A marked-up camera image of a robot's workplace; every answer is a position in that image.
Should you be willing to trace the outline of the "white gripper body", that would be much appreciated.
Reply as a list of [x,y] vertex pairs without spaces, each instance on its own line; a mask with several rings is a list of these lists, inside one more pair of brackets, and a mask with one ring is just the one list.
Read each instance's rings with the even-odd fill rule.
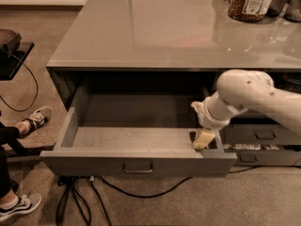
[[228,126],[232,118],[248,111],[247,108],[226,103],[217,91],[202,102],[192,102],[191,106],[197,113],[198,122],[203,128],[218,131]]

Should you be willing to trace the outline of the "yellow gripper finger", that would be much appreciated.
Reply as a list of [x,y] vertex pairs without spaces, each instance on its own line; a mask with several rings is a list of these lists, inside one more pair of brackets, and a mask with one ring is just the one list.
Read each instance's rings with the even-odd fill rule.
[[202,150],[208,147],[208,145],[214,140],[215,133],[208,129],[198,129],[196,131],[195,139],[192,146],[196,150]]

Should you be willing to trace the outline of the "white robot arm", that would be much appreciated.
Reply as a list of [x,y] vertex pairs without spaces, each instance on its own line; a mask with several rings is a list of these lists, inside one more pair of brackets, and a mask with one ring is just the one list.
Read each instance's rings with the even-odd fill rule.
[[216,91],[191,107],[204,129],[221,131],[248,110],[259,112],[301,136],[301,95],[277,89],[272,77],[261,71],[228,70],[216,81]]

